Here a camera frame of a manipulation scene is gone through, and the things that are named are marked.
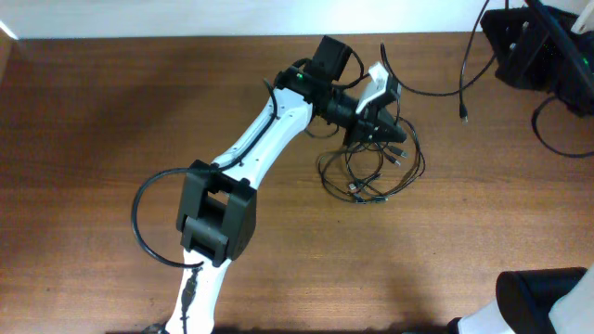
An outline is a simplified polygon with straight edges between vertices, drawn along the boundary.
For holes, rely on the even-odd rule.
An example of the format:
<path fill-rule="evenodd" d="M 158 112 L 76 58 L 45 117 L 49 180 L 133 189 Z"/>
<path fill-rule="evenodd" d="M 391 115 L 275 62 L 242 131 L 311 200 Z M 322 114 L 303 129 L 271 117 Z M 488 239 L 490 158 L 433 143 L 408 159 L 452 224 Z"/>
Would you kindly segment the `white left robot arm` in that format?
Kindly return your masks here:
<path fill-rule="evenodd" d="M 194 161 L 186 173 L 176 228 L 184 271 L 166 333 L 210 333 L 227 268 L 245 251 L 256 225 L 257 189 L 290 141 L 315 117 L 345 129 L 347 145 L 398 142 L 407 136 L 387 106 L 401 84 L 377 62 L 358 98 L 337 82 L 354 51 L 329 36 L 314 56 L 281 71 L 269 100 L 246 132 L 211 163 Z"/>

